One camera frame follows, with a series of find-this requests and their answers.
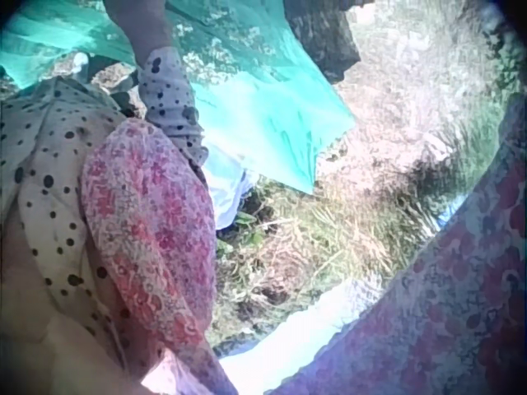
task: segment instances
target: polka dot fabric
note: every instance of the polka dot fabric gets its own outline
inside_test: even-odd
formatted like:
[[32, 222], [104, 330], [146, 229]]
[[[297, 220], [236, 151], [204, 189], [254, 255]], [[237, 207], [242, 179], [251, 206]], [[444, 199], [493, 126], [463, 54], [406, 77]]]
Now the polka dot fabric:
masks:
[[[207, 151], [200, 147], [202, 129], [179, 55], [158, 50], [147, 68], [140, 79], [147, 117], [170, 136], [184, 158], [180, 165], [205, 183], [199, 166]], [[144, 377], [159, 364], [165, 345], [125, 305], [100, 262], [80, 202], [86, 155], [126, 118], [103, 91], [61, 77], [43, 81], [28, 96], [2, 102], [1, 114], [2, 231], [8, 213], [18, 207], [29, 255], [57, 309], [80, 323], [127, 374]], [[188, 290], [189, 273], [179, 281]], [[201, 317], [199, 327], [208, 325], [210, 307], [189, 304]]]
[[79, 175], [86, 154], [123, 120], [103, 92], [58, 77], [2, 103], [0, 137], [2, 228], [16, 201], [31, 254], [60, 310], [120, 365], [86, 254]]
[[208, 151], [202, 146], [203, 130], [198, 125], [194, 94], [177, 50], [154, 50], [138, 78], [139, 95], [147, 107], [146, 120], [163, 130], [205, 183], [199, 168]]
[[161, 130], [128, 120], [86, 158], [82, 202], [128, 312], [211, 392], [236, 393], [208, 345], [216, 237], [208, 191]]

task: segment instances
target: hand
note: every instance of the hand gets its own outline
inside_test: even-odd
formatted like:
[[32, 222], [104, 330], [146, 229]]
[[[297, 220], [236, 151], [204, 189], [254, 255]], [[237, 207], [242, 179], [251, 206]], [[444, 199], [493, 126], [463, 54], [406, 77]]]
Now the hand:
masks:
[[140, 67], [154, 49], [172, 45], [166, 0], [103, 0], [103, 3], [108, 17], [128, 37]]

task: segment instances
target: red floral print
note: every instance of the red floral print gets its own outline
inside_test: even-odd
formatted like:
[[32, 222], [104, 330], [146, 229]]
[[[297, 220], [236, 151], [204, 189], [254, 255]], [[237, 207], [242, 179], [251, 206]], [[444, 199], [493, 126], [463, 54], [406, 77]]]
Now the red floral print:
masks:
[[215, 394], [235, 394], [203, 330], [212, 319], [212, 202], [161, 130], [129, 119], [87, 156], [82, 203], [130, 314]]

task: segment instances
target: black polka dot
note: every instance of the black polka dot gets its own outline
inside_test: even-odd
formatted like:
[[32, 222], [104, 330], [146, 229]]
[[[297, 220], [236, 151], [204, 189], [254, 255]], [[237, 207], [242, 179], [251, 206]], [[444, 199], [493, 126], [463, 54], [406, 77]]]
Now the black polka dot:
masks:
[[97, 276], [99, 278], [105, 279], [108, 276], [108, 272], [104, 267], [100, 266], [97, 268]]
[[90, 327], [84, 327], [86, 330], [94, 337], [96, 335], [96, 331], [93, 328]]
[[122, 309], [120, 315], [122, 318], [130, 318], [130, 310]]
[[55, 183], [55, 180], [53, 178], [53, 176], [47, 174], [45, 177], [44, 177], [44, 186], [46, 188], [51, 188], [53, 187], [53, 184]]
[[70, 286], [79, 286], [83, 283], [84, 281], [81, 280], [81, 278], [79, 276], [76, 276], [74, 274], [70, 274], [68, 276], [68, 284]]
[[22, 182], [22, 179], [24, 178], [24, 168], [22, 167], [19, 167], [18, 169], [16, 169], [15, 171], [15, 182], [17, 184], [21, 183]]

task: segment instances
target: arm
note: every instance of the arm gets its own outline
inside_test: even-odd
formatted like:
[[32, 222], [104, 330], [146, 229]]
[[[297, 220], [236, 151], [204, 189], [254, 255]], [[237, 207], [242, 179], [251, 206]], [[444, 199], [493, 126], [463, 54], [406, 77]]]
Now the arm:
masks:
[[165, 0], [105, 0], [105, 7], [135, 53], [139, 96], [147, 107], [147, 121], [162, 129], [205, 184], [199, 167], [208, 151], [202, 146], [203, 130], [198, 125], [192, 87], [181, 57], [172, 46]]

